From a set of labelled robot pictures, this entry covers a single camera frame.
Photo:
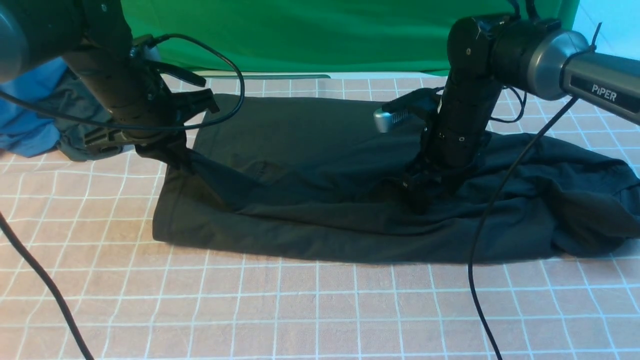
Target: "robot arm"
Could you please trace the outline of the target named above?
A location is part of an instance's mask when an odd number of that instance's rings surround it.
[[[211,89],[171,93],[167,73],[204,87],[206,79],[154,61],[158,40],[133,38],[120,0],[0,0],[0,81],[8,81],[61,56],[111,114],[112,122],[141,130],[98,129],[87,135],[89,150],[135,145],[143,157],[184,168],[183,131],[154,131],[181,126],[195,115],[219,111]]]
[[[532,1],[527,9],[535,13]],[[410,177],[456,176],[477,165],[505,86],[548,101],[572,95],[640,125],[640,61],[595,53],[582,34],[562,29],[557,19],[531,13],[522,19],[517,12],[466,17],[451,28],[447,55],[451,71],[442,96],[419,96],[424,89],[418,90],[374,115],[384,131],[400,123],[392,114],[425,121],[423,164],[409,170]],[[390,115],[386,124],[380,113]]]

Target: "blue cloth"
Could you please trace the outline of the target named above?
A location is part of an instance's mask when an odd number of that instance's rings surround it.
[[[0,85],[0,90],[27,102],[51,95],[64,75],[67,64],[56,58],[18,78]],[[24,157],[51,150],[60,139],[54,119],[40,119],[37,114],[0,99],[0,149]]]

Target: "green screen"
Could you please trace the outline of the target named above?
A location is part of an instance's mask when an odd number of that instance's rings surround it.
[[[579,0],[537,0],[571,28]],[[125,0],[134,36],[182,33],[228,56],[243,72],[426,71],[449,68],[446,41],[459,18],[510,12],[506,0]],[[230,70],[183,40],[163,61]]]

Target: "grid mat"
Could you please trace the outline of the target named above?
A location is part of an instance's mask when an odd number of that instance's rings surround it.
[[[443,84],[249,80],[246,91],[386,101]],[[234,80],[210,79],[209,86],[238,91]],[[494,122],[491,130],[536,132],[563,104],[530,99],[519,123]],[[518,111],[505,92],[494,116]],[[583,102],[549,136],[640,166],[639,128]],[[5,153],[0,172],[1,210],[57,282],[97,359],[494,358],[464,266],[354,266],[175,249],[151,237],[164,167],[131,152],[88,163],[57,152],[31,159]],[[479,298],[504,358],[640,359],[639,243],[615,258],[477,267]],[[51,294],[0,239],[0,359],[80,358]]]

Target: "dark fabric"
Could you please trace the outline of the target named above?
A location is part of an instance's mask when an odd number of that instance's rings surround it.
[[[216,98],[222,112],[237,101]],[[298,259],[466,263],[485,204],[532,135],[495,135],[486,166],[419,216],[381,180],[415,156],[422,124],[378,134],[379,106],[247,98],[236,117],[198,133],[198,175],[167,171],[154,238]],[[477,260],[608,254],[640,236],[639,182],[621,160],[545,137],[496,203]]]
[[[82,119],[99,122],[107,122],[111,119],[111,115],[71,71],[65,73],[53,93],[40,101],[38,105]],[[132,148],[116,146],[104,149],[98,154],[90,153],[84,146],[84,136],[93,131],[95,126],[78,124],[77,122],[60,118],[55,119],[54,125],[60,131],[60,140],[56,147],[71,161],[110,158]]]

